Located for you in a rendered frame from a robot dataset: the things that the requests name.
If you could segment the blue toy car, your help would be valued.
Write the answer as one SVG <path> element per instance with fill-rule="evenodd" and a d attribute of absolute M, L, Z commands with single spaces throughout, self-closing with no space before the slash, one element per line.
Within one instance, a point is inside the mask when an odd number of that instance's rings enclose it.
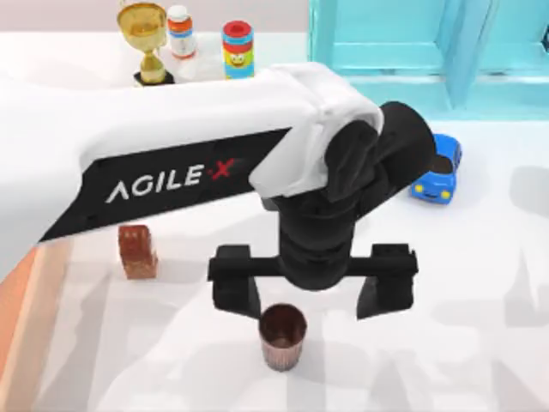
<path fill-rule="evenodd" d="M 462 146 L 452 136 L 435 134 L 436 153 L 426 173 L 410 185 L 412 197 L 431 203 L 448 204 L 457 186 Z"/>

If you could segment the white bottle with orange label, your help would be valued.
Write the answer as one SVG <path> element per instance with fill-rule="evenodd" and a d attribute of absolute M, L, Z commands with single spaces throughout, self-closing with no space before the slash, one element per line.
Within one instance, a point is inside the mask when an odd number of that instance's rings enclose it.
<path fill-rule="evenodd" d="M 193 21 L 185 6 L 177 4 L 167 10 L 167 35 L 174 57 L 186 59 L 195 55 Z"/>

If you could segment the brown bread block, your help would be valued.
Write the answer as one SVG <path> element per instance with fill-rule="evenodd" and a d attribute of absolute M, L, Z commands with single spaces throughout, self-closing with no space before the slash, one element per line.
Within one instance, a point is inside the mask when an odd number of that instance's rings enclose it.
<path fill-rule="evenodd" d="M 128 280 L 147 280 L 157 277 L 158 258 L 147 225 L 120 226 L 118 251 Z"/>

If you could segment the shallow salmon-coloured box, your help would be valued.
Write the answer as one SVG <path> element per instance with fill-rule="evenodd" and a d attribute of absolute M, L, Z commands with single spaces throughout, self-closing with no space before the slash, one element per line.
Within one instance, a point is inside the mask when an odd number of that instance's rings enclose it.
<path fill-rule="evenodd" d="M 66 239 L 37 246 L 0 282 L 0 412 L 31 412 L 71 252 Z"/>

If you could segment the light blue rack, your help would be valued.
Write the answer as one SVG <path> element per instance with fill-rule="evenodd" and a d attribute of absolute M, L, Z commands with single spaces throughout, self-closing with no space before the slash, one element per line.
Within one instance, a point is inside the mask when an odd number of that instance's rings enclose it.
<path fill-rule="evenodd" d="M 549 120 L 549 0 L 310 0 L 308 57 L 429 118 Z"/>

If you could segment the gold trophy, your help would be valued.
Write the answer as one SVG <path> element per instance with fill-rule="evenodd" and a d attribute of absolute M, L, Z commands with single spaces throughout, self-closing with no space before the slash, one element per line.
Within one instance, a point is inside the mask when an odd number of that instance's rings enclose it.
<path fill-rule="evenodd" d="M 142 87 L 174 84 L 173 75 L 156 54 L 167 41 L 166 11 L 157 3 L 124 3 L 117 24 L 125 41 L 143 53 L 139 70 L 134 74 L 136 83 Z"/>

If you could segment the brown cup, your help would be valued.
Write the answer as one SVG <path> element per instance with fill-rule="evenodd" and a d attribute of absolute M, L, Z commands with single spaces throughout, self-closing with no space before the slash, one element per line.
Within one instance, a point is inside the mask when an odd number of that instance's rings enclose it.
<path fill-rule="evenodd" d="M 274 304 L 262 313 L 258 332 L 269 368 L 286 372 L 298 364 L 307 327 L 304 314 L 291 304 Z"/>

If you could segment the stack of coloured rings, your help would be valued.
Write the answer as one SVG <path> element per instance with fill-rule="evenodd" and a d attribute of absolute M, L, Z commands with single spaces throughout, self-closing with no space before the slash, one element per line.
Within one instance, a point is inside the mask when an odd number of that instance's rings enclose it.
<path fill-rule="evenodd" d="M 254 32 L 246 21 L 229 21 L 222 28 L 222 48 L 226 79 L 253 77 Z"/>

